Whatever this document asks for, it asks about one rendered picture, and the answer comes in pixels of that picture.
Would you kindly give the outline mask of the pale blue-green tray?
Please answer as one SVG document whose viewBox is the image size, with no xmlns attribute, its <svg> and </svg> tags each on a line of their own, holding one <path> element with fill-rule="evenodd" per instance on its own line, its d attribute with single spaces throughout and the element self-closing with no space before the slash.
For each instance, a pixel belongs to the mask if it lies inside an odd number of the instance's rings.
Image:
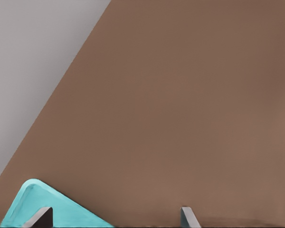
<svg viewBox="0 0 285 228">
<path fill-rule="evenodd" d="M 113 225 L 38 179 L 20 187 L 0 227 L 22 227 L 43 207 L 53 209 L 55 228 L 112 228 Z"/>
</svg>

